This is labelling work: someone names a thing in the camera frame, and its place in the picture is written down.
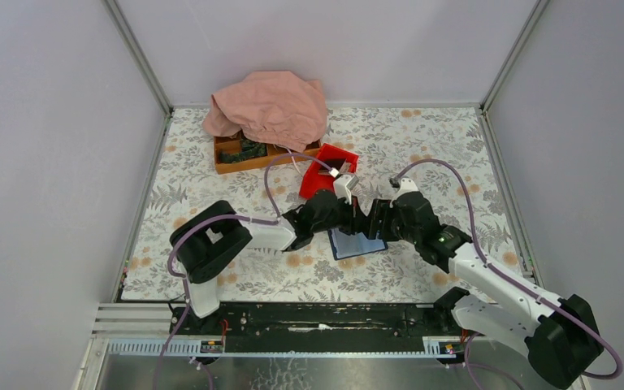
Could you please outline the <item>navy blue card holder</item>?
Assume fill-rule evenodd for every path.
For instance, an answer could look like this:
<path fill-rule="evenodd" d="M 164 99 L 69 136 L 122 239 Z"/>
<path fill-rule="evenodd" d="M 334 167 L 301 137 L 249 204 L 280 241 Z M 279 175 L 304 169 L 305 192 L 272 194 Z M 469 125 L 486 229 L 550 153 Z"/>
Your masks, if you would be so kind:
<path fill-rule="evenodd" d="M 370 240 L 363 233 L 347 235 L 339 229 L 332 229 L 328 231 L 328 236 L 331 252 L 336 261 L 378 253 L 388 249 L 388 244 L 384 240 Z"/>

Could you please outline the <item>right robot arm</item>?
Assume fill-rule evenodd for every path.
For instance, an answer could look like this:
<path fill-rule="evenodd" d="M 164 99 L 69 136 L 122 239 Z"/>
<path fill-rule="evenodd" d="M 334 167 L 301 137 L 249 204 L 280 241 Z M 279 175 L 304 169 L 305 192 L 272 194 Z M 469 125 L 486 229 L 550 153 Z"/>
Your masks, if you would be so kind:
<path fill-rule="evenodd" d="M 585 300 L 577 295 L 564 299 L 496 270 L 471 236 L 438 220 L 419 192 L 374 200 L 367 235 L 412 244 L 425 262 L 493 299 L 489 304 L 463 288 L 451 288 L 434 304 L 433 322 L 441 333 L 452 335 L 461 328 L 482 333 L 521 354 L 542 379 L 560 389 L 605 350 L 594 338 L 598 329 Z"/>

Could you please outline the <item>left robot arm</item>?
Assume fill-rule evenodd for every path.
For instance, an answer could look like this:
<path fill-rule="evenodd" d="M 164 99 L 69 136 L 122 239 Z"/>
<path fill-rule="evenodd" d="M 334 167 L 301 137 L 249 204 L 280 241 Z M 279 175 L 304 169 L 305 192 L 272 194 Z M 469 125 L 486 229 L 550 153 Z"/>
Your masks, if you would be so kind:
<path fill-rule="evenodd" d="M 217 201 L 171 234 L 167 271 L 182 279 L 188 323 L 208 334 L 219 325 L 217 277 L 241 251 L 297 251 L 317 233 L 359 233 L 366 221 L 357 197 L 341 199 L 330 190 L 274 219 L 237 214 L 228 201 Z"/>

